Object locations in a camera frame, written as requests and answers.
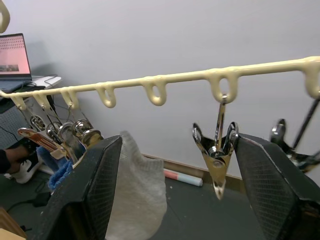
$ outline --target gray towel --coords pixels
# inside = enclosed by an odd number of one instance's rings
[[[127,132],[122,149],[107,240],[147,240],[161,225],[167,210],[164,163],[142,156]]]

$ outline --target drying rack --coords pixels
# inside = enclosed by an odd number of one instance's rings
[[[225,68],[212,68],[202,71],[176,73],[168,75],[146,76],[142,78],[107,81],[88,85],[68,86],[47,90],[36,90],[32,92],[4,93],[0,91],[0,96],[11,98],[15,105],[22,111],[27,106],[23,100],[26,97],[34,97],[37,103],[44,109],[49,110],[50,104],[47,95],[61,94],[65,103],[71,109],[79,108],[77,93],[97,91],[101,101],[108,108],[116,105],[115,89],[143,86],[148,99],[156,106],[162,106],[167,100],[166,84],[180,83],[196,80],[207,80],[211,85],[211,92],[219,103],[231,103],[237,97],[238,80],[241,76],[282,73],[300,71],[305,75],[305,88],[307,93],[314,99],[320,97],[320,87],[318,86],[318,74],[320,71],[320,56],[311,56],[302,59],[262,63],[246,66],[230,66]],[[229,93],[226,97],[221,92],[220,80],[227,79]],[[156,96],[154,87],[157,87],[159,96]]]

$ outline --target chrome clip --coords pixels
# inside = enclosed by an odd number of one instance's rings
[[[224,195],[227,170],[234,151],[234,144],[239,136],[238,124],[232,122],[228,127],[226,136],[222,138],[225,108],[226,105],[221,103],[214,140],[203,136],[196,123],[193,124],[192,128],[193,139],[202,153],[212,177],[215,194],[219,200]]]

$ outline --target white wall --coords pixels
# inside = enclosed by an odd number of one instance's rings
[[[320,55],[316,0],[4,0],[6,33],[23,32],[34,73],[57,73],[65,86],[132,79]],[[193,122],[213,136],[219,105],[206,81],[170,84],[167,102],[152,105],[142,87],[116,89],[106,108],[95,92],[80,93],[84,112],[105,136],[128,130],[140,150],[205,167]],[[268,139],[279,118],[292,143],[312,99],[303,75],[242,77],[226,125]],[[319,149],[320,111],[299,151]],[[239,176],[233,159],[231,175]]]

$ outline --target sneaker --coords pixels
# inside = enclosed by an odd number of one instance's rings
[[[40,168],[42,162],[36,157],[31,159],[26,159],[20,164],[20,169],[16,173],[12,173],[11,176],[15,178],[18,184],[27,183],[32,176],[35,174],[36,170]]]

